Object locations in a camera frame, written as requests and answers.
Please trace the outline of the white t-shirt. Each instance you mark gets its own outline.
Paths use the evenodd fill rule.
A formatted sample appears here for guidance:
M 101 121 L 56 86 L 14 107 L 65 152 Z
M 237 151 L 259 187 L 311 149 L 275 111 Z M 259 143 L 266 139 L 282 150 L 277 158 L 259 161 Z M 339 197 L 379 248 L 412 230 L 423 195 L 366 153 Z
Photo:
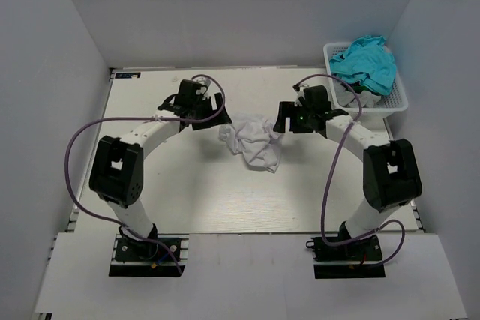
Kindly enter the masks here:
M 241 154 L 253 170 L 276 173 L 281 162 L 283 135 L 274 131 L 273 117 L 237 113 L 231 124 L 221 125 L 219 140 L 234 155 Z

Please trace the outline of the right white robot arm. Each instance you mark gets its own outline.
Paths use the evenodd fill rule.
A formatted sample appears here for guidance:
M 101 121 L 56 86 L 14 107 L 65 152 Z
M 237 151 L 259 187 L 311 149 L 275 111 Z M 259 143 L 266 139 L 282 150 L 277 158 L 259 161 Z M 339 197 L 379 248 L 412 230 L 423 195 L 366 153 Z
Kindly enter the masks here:
M 287 120 L 290 120 L 290 131 L 293 133 L 318 133 L 337 143 L 322 196 L 321 237 L 327 246 L 338 247 L 344 257 L 358 258 L 366 249 L 364 239 L 390 224 L 388 217 L 422 194 L 412 144 L 406 139 L 385 141 L 339 109 L 320 113 L 310 107 L 284 101 L 279 105 L 274 131 L 285 133 Z M 338 239 L 330 241 L 325 234 L 326 207 L 338 160 L 344 149 L 362 161 L 364 198 L 339 229 Z

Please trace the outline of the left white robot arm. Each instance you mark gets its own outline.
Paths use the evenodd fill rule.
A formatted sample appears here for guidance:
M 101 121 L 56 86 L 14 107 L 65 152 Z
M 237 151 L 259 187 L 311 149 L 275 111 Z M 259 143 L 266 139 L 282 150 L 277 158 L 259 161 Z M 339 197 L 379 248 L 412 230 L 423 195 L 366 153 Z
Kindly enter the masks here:
M 140 200 L 146 158 L 185 128 L 209 129 L 230 124 L 225 95 L 214 97 L 199 90 L 178 91 L 157 108 L 150 118 L 122 136 L 103 136 L 97 144 L 88 181 L 90 190 L 112 209 L 122 236 L 133 241 L 141 259 L 158 252 L 158 231 Z

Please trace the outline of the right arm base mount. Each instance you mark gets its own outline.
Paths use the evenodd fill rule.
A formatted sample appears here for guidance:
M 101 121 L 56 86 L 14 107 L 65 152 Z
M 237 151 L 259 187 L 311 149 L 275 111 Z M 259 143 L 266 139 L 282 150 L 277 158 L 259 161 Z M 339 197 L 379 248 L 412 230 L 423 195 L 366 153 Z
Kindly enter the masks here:
M 383 260 L 377 236 L 342 247 L 327 246 L 321 237 L 314 237 L 305 246 L 313 253 L 314 276 L 317 280 L 386 277 L 384 265 L 375 265 Z

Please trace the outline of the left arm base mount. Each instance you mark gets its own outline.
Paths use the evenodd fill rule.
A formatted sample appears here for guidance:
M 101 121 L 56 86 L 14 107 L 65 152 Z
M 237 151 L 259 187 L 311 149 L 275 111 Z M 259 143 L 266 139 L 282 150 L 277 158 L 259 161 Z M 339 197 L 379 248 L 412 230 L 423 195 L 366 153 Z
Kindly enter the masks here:
M 158 240 L 169 247 L 181 271 L 188 260 L 188 235 L 158 235 Z M 180 277 L 173 258 L 160 245 L 140 246 L 122 237 L 115 236 L 112 258 L 109 266 L 110 277 L 172 278 Z

